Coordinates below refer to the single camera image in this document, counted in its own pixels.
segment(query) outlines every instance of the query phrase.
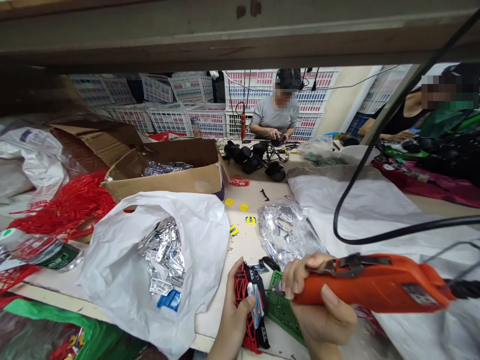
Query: yellow plastic piece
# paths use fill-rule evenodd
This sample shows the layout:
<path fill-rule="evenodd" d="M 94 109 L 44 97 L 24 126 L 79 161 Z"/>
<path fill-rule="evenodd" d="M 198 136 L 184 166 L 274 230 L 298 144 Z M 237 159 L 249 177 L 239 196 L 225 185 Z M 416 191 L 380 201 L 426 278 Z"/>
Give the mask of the yellow plastic piece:
<path fill-rule="evenodd" d="M 248 206 L 246 203 L 243 203 L 243 204 L 240 204 L 238 208 L 242 210 L 244 213 L 246 213 L 250 209 L 250 206 Z"/>
<path fill-rule="evenodd" d="M 235 225 L 230 226 L 230 236 L 235 236 L 239 233 L 239 230 L 235 227 Z"/>
<path fill-rule="evenodd" d="M 249 225 L 255 225 L 257 223 L 257 218 L 255 216 L 245 217 L 245 222 Z"/>
<path fill-rule="evenodd" d="M 235 200 L 232 198 L 225 199 L 225 205 L 232 206 L 233 204 L 235 204 Z"/>

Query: gray t-shirt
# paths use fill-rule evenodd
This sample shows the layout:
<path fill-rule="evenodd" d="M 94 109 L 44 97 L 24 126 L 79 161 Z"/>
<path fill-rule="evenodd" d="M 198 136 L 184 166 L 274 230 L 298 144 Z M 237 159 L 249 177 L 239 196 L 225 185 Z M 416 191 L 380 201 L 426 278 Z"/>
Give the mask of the gray t-shirt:
<path fill-rule="evenodd" d="M 274 105 L 272 96 L 267 96 L 255 105 L 250 125 L 274 128 L 283 134 L 287 129 L 294 129 L 297 126 L 299 112 L 299 102 L 296 98 L 290 99 L 285 108 L 278 108 Z M 256 138 L 267 139 L 268 136 L 257 135 Z"/>

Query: table surface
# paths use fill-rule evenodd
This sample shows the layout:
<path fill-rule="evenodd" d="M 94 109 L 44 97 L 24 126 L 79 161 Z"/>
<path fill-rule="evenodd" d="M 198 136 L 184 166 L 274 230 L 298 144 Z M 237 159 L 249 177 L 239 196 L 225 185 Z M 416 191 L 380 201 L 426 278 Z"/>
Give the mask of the table surface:
<path fill-rule="evenodd" d="M 304 161 L 300 156 L 292 153 L 289 161 L 284 164 L 284 167 L 287 171 L 302 164 L 304 164 Z M 270 200 L 292 195 L 286 180 L 280 183 L 272 182 L 262 170 L 258 170 L 251 175 L 245 175 L 242 173 L 240 166 L 233 161 L 227 166 L 231 176 L 241 174 L 243 179 L 250 180 L 250 184 L 245 187 L 228 184 L 225 186 L 225 199 L 231 198 L 235 200 L 232 206 L 225 206 L 228 218 L 230 224 L 238 228 L 239 233 L 235 237 L 230 238 L 220 284 L 208 311 L 199 313 L 195 317 L 196 337 L 191 347 L 203 352 L 210 350 L 217 334 L 225 297 L 227 273 L 232 265 L 241 256 L 243 256 L 247 263 L 253 264 L 258 263 L 258 259 L 266 255 L 261 247 L 258 227 L 256 225 L 246 224 L 245 217 L 249 215 L 256 216 L 259 206 L 265 203 L 265 198 L 260 193 L 262 189 Z M 440 214 L 446 217 L 480 214 L 479 209 L 472 209 L 417 195 L 407 194 L 407 196 L 415 202 L 421 210 L 432 214 Z M 239 205 L 242 203 L 250 206 L 247 212 L 239 210 Z M 85 244 L 78 244 L 78 246 L 88 247 L 88 245 Z M 80 269 L 81 267 L 79 266 L 65 273 L 57 273 L 44 269 L 29 276 L 24 283 L 17 285 L 11 291 L 30 299 L 108 322 L 108 319 L 102 311 L 95 304 L 89 302 L 83 289 L 79 285 L 76 285 Z M 265 287 L 268 287 L 271 276 L 271 271 L 262 275 Z M 278 358 L 296 360 L 309 359 L 305 347 L 288 335 L 277 324 L 267 318 L 265 326 L 270 342 L 270 349 L 266 350 L 266 354 L 262 355 L 255 355 L 249 350 L 242 349 L 238 356 L 239 359 L 260 359 L 259 356 L 261 356 L 263 360 Z"/>

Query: plastic crate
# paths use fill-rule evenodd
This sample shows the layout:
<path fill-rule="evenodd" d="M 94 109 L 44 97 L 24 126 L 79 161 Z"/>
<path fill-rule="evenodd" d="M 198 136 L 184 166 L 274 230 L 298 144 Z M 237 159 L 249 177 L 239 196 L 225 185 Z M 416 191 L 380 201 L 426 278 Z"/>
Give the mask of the plastic crate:
<path fill-rule="evenodd" d="M 308 141 L 315 136 L 317 128 L 322 119 L 321 115 L 299 115 L 296 121 L 296 128 L 289 140 Z"/>
<path fill-rule="evenodd" d="M 252 70 L 230 70 L 226 74 L 230 79 L 225 79 L 226 109 L 235 112 L 238 103 L 245 103 L 245 111 L 253 111 L 259 100 L 272 95 L 277 69 L 252 69 Z"/>
<path fill-rule="evenodd" d="M 143 85 L 143 98 L 155 103 L 172 103 L 174 93 L 169 78 L 162 75 L 140 74 Z"/>
<path fill-rule="evenodd" d="M 269 289 L 272 290 L 273 287 L 281 281 L 282 273 L 275 270 L 271 276 Z M 285 297 L 275 295 L 272 291 L 267 292 L 266 300 L 268 302 L 268 314 L 266 316 L 274 323 L 280 325 L 280 327 L 299 343 L 305 345 L 304 337 L 300 331 L 299 322 L 292 311 L 290 301 Z"/>
<path fill-rule="evenodd" d="M 245 138 L 246 139 L 254 139 L 255 134 L 250 132 L 250 122 L 252 121 L 253 112 L 249 111 L 245 113 L 246 117 L 246 132 Z M 240 115 L 232 112 L 226 111 L 226 137 L 229 139 L 240 139 L 241 131 L 242 131 L 242 119 Z"/>
<path fill-rule="evenodd" d="M 90 106 L 113 104 L 112 97 L 99 75 L 70 75 L 70 80 Z"/>
<path fill-rule="evenodd" d="M 359 130 L 367 122 L 367 120 L 370 119 L 370 117 L 371 116 L 369 114 L 357 112 L 346 132 L 355 137 L 358 136 Z"/>
<path fill-rule="evenodd" d="M 115 120 L 135 126 L 143 133 L 154 133 L 152 119 L 147 112 L 148 104 L 107 106 L 105 110 Z"/>
<path fill-rule="evenodd" d="M 169 77 L 176 101 L 184 104 L 211 103 L 214 100 L 212 78 L 206 75 Z"/>
<path fill-rule="evenodd" d="M 125 78 L 101 75 L 70 75 L 78 93 L 89 106 L 135 104 Z"/>
<path fill-rule="evenodd" d="M 111 100 L 116 105 L 136 104 L 137 101 L 132 95 L 129 83 L 125 78 L 103 78 L 103 83 L 108 89 Z"/>
<path fill-rule="evenodd" d="M 227 137 L 227 122 L 224 103 L 206 103 L 185 110 L 187 119 L 198 118 L 201 136 L 204 139 Z"/>
<path fill-rule="evenodd" d="M 340 67 L 314 67 L 310 73 L 305 73 L 304 83 L 305 91 L 299 91 L 297 93 L 298 106 L 300 113 L 323 113 L 325 111 L 325 105 L 329 99 L 331 88 L 335 85 L 337 77 L 340 73 Z M 301 69 L 301 75 L 303 77 L 305 69 Z M 310 91 L 311 88 L 316 82 L 315 91 Z"/>
<path fill-rule="evenodd" d="M 394 65 L 384 65 L 381 71 Z M 358 109 L 363 114 L 375 114 L 378 109 L 387 103 L 400 82 L 408 73 L 411 65 L 400 65 L 390 71 L 378 75 Z"/>
<path fill-rule="evenodd" d="M 196 107 L 196 105 L 183 105 L 175 102 L 164 105 L 157 104 L 146 111 L 150 115 L 153 127 L 158 133 L 172 132 L 180 136 L 192 138 L 194 133 L 186 111 L 193 107 Z"/>

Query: bottle label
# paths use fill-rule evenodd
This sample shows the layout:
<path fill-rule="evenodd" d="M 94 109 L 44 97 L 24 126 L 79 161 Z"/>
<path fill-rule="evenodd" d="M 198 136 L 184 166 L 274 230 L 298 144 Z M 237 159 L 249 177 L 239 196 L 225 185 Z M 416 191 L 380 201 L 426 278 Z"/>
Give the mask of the bottle label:
<path fill-rule="evenodd" d="M 79 255 L 80 250 L 67 243 L 64 243 L 55 255 L 35 265 L 43 268 L 57 270 L 66 267 Z"/>

